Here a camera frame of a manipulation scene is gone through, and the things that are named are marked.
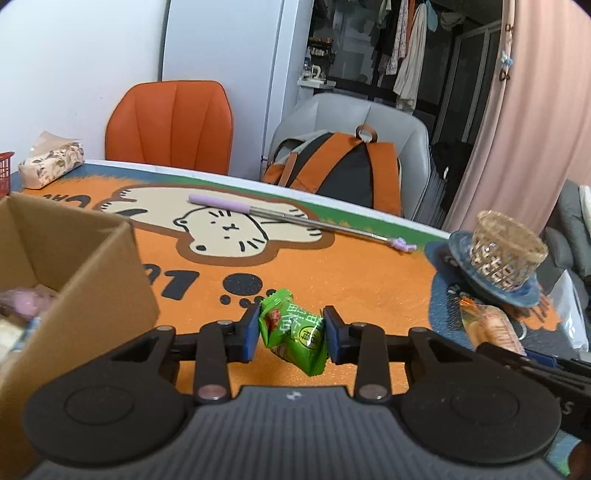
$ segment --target white table edge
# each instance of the white table edge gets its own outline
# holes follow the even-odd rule
[[[343,212],[354,213],[364,217],[381,220],[383,222],[393,223],[395,225],[403,226],[416,230],[422,233],[427,233],[439,238],[449,238],[449,233],[442,230],[438,230],[422,223],[413,222],[406,218],[397,217],[390,215],[389,213],[378,212],[370,208],[361,207],[359,205],[353,205],[352,203],[342,202],[340,200],[334,200],[320,195],[314,195],[311,193],[300,192],[299,190],[286,189],[284,187],[278,187],[276,185],[270,185],[260,181],[240,179],[237,177],[228,177],[226,175],[217,175],[215,173],[206,173],[203,171],[186,170],[184,168],[174,167],[161,167],[158,165],[148,165],[143,163],[128,163],[112,160],[86,160],[86,163],[90,165],[98,165],[105,167],[118,167],[127,168],[129,170],[141,170],[149,171],[151,173],[161,173],[164,175],[176,175],[179,177],[188,177],[191,179],[211,181],[214,183],[225,184],[230,187],[236,187],[240,189],[250,190],[255,193],[268,193],[271,195],[277,195],[280,197],[286,197],[293,200],[299,200],[301,202],[312,203],[323,207],[329,207]]]

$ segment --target purple handle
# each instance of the purple handle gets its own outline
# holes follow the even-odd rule
[[[248,215],[251,212],[251,206],[245,203],[231,202],[230,200],[222,200],[207,195],[199,195],[192,193],[189,195],[189,202],[205,207],[219,208],[220,210],[231,210],[233,212],[244,213]]]

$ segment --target backpack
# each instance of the backpack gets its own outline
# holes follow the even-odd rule
[[[369,125],[358,126],[355,135],[317,131],[288,138],[269,161],[265,183],[402,215],[396,149],[378,142]]]

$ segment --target green candy wrapper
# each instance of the green candy wrapper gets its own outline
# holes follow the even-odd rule
[[[259,329],[267,348],[309,377],[324,371],[328,350],[323,319],[298,307],[286,288],[261,302]]]

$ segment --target blue plate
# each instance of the blue plate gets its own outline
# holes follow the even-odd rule
[[[474,287],[477,294],[484,294],[484,296],[496,301],[523,308],[534,307],[540,302],[540,286],[535,273],[517,290],[505,291],[486,281],[470,263],[471,232],[453,232],[448,243],[453,258],[456,259],[458,266],[462,269],[466,279]]]

